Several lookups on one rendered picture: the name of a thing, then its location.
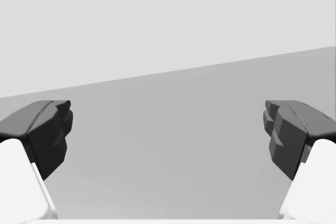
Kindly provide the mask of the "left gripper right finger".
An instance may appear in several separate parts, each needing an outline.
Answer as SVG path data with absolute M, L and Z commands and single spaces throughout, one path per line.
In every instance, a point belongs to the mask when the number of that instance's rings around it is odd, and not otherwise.
M 267 100 L 273 163 L 292 181 L 279 218 L 336 220 L 336 120 L 294 100 Z

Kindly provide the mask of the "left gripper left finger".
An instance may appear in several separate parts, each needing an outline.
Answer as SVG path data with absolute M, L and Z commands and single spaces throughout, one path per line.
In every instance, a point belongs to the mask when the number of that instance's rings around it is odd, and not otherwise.
M 70 107 L 41 100 L 0 120 L 0 220 L 58 219 L 44 181 L 65 159 Z

